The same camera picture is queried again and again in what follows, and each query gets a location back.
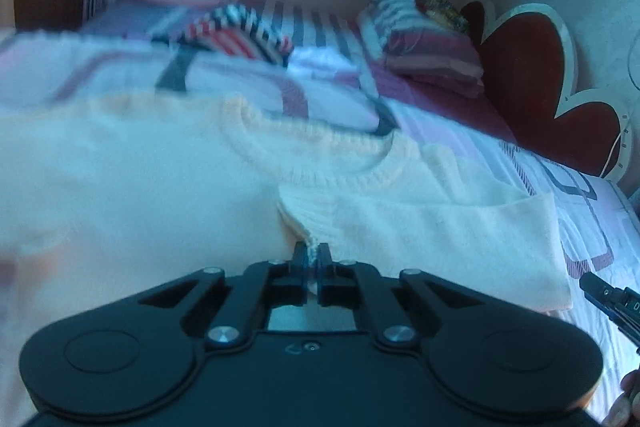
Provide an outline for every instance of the cream sweater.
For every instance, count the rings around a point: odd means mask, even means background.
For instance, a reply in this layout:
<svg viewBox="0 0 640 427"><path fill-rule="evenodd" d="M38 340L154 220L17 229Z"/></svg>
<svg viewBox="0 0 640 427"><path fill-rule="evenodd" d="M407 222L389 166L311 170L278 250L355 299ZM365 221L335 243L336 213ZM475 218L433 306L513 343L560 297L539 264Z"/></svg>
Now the cream sweater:
<svg viewBox="0 0 640 427"><path fill-rule="evenodd" d="M0 179L0 255L18 264L2 425L23 416L17 352L41 326L204 266L288 258L299 237L383 275L420 267L532 309L571 305L553 198L399 132L117 95L0 118Z"/></svg>

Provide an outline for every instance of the cable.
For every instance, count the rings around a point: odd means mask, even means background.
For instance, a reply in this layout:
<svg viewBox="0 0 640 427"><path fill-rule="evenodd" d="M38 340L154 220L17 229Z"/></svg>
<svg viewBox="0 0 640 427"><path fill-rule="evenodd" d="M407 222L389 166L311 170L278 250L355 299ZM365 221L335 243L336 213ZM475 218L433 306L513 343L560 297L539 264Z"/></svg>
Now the cable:
<svg viewBox="0 0 640 427"><path fill-rule="evenodd" d="M629 47L629 53L626 56L626 73L629 75L629 80L634 85L635 89L640 92L640 88L636 84L636 81L634 80L634 76L631 73L631 55L633 55L634 49L638 44L638 40L640 40L640 30L636 32L636 36L633 38L633 41L631 42L631 46ZM611 146L611 150L609 151L609 156L607 156L607 161L604 163L604 166L602 167L602 171L600 172L600 176L599 176L600 178L604 176L604 172L607 170L607 166L609 165L609 162L611 162L611 157L613 156L613 152L616 150L616 146L618 145L618 142L620 141L620 139L622 139L622 134L625 133L625 131L628 130L629 126L631 125L631 118L636 113L636 109L638 108L639 102L640 102L640 96L636 99L633 110L629 114L629 118L626 119L626 124L624 129L620 130L620 132L618 133L618 136L613 141L613 146Z"/></svg>

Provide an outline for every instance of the white knit sweater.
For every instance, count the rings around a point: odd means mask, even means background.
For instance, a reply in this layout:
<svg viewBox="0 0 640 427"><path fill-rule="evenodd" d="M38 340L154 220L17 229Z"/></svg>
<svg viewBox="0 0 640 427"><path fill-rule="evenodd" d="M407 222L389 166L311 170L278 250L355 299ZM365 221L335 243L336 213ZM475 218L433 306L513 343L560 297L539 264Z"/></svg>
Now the white knit sweater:
<svg viewBox="0 0 640 427"><path fill-rule="evenodd" d="M271 120L240 98L117 95L0 118L0 179L0 255L18 264L0 400L46 323L204 266L288 258L299 237L383 275L420 267L570 306L552 197L399 132Z"/></svg>

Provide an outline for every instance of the red headboard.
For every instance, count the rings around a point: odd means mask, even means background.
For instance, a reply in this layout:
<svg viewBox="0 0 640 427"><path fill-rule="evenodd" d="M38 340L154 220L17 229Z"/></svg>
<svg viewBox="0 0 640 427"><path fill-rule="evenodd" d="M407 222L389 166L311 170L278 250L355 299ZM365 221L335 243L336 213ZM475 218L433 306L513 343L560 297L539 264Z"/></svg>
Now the red headboard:
<svg viewBox="0 0 640 427"><path fill-rule="evenodd" d="M484 67L487 98L518 143L577 170L599 176L628 120L625 105L609 92L577 92L575 46L558 13L524 4L492 20L492 5L462 9ZM626 172L633 142L625 130L607 165L607 178Z"/></svg>

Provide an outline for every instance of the sweater collar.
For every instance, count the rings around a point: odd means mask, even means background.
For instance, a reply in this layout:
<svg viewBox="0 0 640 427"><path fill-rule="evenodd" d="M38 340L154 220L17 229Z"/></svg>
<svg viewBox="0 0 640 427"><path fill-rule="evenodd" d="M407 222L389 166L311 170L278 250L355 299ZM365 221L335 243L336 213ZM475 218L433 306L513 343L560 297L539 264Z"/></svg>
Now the sweater collar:
<svg viewBox="0 0 640 427"><path fill-rule="evenodd" d="M308 188L375 190L393 183L402 173L409 158L418 158L417 144L407 136L393 131L380 138L357 131L336 130L324 122L312 122L289 117L270 118L254 108L243 97L227 98L222 105L222 123L226 137L237 153L256 168L278 179L278 182ZM327 147L343 149L345 145L378 159L371 168L351 173L328 173L287 161L259 143L257 131L279 134L284 140L309 141L322 139Z"/></svg>

